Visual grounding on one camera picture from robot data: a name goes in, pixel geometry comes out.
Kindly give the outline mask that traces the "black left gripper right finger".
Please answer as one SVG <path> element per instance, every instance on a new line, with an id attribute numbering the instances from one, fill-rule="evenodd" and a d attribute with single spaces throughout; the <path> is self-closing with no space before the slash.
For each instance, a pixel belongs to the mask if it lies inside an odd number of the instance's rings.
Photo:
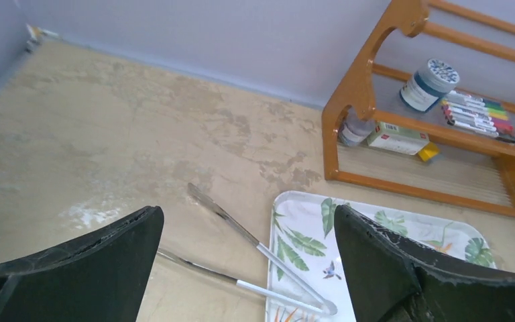
<path id="1" fill-rule="evenodd" d="M 515 321 L 515 273 L 440 253 L 347 205 L 334 229 L 358 321 Z"/>

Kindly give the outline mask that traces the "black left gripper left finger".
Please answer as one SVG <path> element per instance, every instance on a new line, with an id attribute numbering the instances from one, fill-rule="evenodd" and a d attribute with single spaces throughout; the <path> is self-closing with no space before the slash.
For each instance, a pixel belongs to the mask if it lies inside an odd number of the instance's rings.
<path id="1" fill-rule="evenodd" d="M 0 321 L 135 321 L 163 226 L 163 210 L 147 206 L 1 263 Z"/>

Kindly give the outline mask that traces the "metal tongs white grips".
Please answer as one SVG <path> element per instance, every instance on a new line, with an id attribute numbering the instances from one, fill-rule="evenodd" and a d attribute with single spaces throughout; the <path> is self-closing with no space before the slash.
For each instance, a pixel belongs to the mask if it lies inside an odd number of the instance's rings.
<path id="1" fill-rule="evenodd" d="M 316 307 L 302 301 L 298 301 L 296 299 L 292 299 L 287 297 L 286 295 L 280 294 L 278 292 L 274 292 L 272 290 L 262 288 L 260 286 L 254 285 L 252 283 L 246 282 L 244 280 L 240 280 L 238 278 L 232 277 L 230 275 L 224 274 L 222 272 L 217 272 L 210 268 L 206 268 L 204 266 L 198 265 L 194 262 L 181 258 L 176 254 L 172 253 L 169 250 L 165 250 L 164 248 L 158 248 L 157 255 L 170 260 L 171 262 L 184 267 L 186 269 L 199 272 L 201 274 L 217 278 L 224 282 L 228 282 L 230 284 L 235 285 L 239 288 L 244 288 L 245 290 L 254 292 L 256 294 L 260 294 L 266 298 L 276 299 L 282 303 L 287 305 L 292 305 L 298 309 L 303 309 L 305 311 L 310 311 L 312 313 L 317 313 L 321 316 L 329 317 L 335 316 L 338 313 L 338 308 L 335 303 L 326 299 L 323 295 L 317 292 L 311 285 L 308 284 L 305 280 L 303 280 L 297 273 L 293 272 L 277 255 L 271 252 L 263 243 L 259 241 L 252 233 L 250 233 L 244 226 L 238 223 L 228 212 L 226 212 L 222 207 L 220 207 L 212 198 L 208 195 L 204 194 L 195 184 L 191 182 L 187 184 L 188 192 L 192 197 L 194 197 L 202 206 L 206 207 L 208 210 L 218 215 L 221 219 L 226 221 L 235 231 L 240 233 L 250 244 L 252 244 L 260 253 L 262 253 L 270 262 L 272 262 L 277 268 L 281 269 L 285 273 L 286 276 L 290 277 L 298 286 L 304 289 L 310 296 L 312 296 L 317 302 L 320 303 L 320 307 Z"/>

